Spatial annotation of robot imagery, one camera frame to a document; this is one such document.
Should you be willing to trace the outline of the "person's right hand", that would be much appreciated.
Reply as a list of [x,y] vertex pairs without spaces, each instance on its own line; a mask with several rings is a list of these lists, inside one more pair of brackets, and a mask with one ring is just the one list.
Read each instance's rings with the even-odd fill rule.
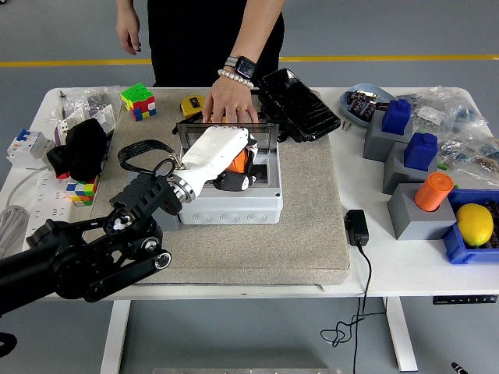
[[119,9],[116,31],[122,49],[130,55],[141,52],[140,20],[134,9]]

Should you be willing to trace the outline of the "person's left hand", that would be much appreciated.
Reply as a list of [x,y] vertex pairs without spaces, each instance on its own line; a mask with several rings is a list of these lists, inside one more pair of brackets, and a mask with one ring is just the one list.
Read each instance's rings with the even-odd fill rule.
[[258,123],[250,88],[234,79],[219,76],[203,106],[203,123]]

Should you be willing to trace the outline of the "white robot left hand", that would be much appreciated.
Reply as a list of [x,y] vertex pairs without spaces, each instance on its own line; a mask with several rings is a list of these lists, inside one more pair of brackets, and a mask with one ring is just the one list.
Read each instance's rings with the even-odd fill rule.
[[213,125],[182,156],[184,168],[175,176],[194,196],[207,181],[219,190],[244,191],[261,178],[253,165],[257,151],[248,129]]

